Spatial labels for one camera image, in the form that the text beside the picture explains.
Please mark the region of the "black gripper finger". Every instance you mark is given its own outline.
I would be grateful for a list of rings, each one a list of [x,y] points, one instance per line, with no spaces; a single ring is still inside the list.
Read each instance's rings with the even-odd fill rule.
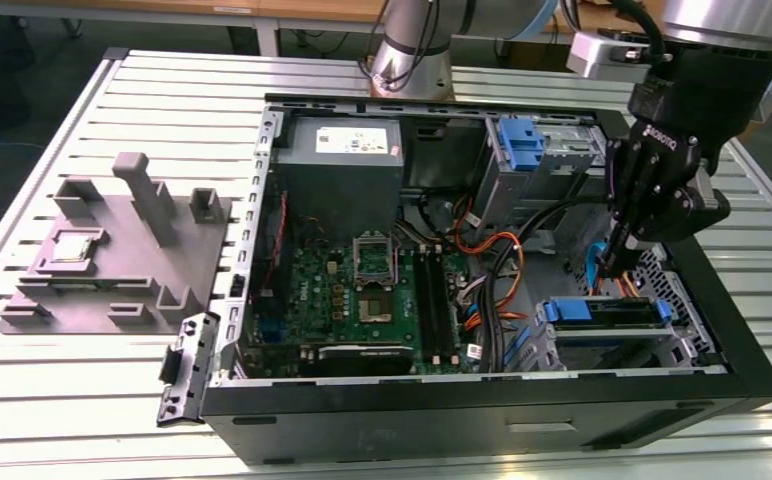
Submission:
[[[636,172],[626,192],[626,268],[658,243],[684,240],[727,217],[727,199],[713,187],[717,158],[696,149],[632,153]]]
[[[627,173],[628,162],[627,139],[608,141],[604,156],[606,201],[611,230],[606,248],[600,256],[600,275],[619,276],[623,272],[626,241],[630,225],[627,221]]]

